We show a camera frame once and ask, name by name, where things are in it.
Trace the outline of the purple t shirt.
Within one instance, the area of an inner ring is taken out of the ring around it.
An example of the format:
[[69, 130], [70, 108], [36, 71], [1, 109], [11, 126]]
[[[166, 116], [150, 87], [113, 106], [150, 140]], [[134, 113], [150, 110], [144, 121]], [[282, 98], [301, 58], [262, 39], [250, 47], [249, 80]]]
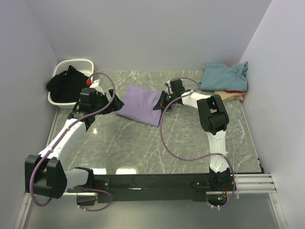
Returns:
[[129, 85], [122, 99], [124, 106], [117, 115], [146, 125], [158, 127], [162, 111], [153, 110], [161, 97], [160, 92]]

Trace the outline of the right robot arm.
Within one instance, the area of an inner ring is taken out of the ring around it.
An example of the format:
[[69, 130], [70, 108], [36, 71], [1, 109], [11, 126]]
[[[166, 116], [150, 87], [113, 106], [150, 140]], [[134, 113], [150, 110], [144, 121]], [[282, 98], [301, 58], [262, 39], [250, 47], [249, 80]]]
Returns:
[[153, 107], [153, 110], [161, 110], [160, 124], [163, 123], [165, 112], [171, 109], [172, 104], [181, 104], [197, 109], [200, 125], [208, 136], [210, 147], [210, 173], [209, 185], [214, 190], [220, 190], [225, 186], [226, 180], [222, 175], [230, 168], [227, 161], [225, 135], [229, 124], [229, 115], [219, 95], [205, 95], [196, 90], [186, 90], [183, 86], [184, 78], [176, 78], [168, 81], [166, 90]]

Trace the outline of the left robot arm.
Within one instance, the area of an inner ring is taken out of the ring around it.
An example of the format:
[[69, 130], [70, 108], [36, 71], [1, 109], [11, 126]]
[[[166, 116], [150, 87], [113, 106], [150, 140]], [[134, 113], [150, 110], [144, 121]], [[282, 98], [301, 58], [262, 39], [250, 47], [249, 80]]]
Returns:
[[89, 192], [95, 187], [92, 169], [75, 167], [65, 171], [63, 162], [79, 138], [88, 131], [97, 115], [119, 111], [124, 103], [114, 89], [108, 90], [111, 98], [94, 88], [84, 88], [80, 100], [69, 113], [64, 127], [51, 143], [37, 155], [29, 155], [25, 160], [25, 191], [59, 199], [65, 190], [79, 186]]

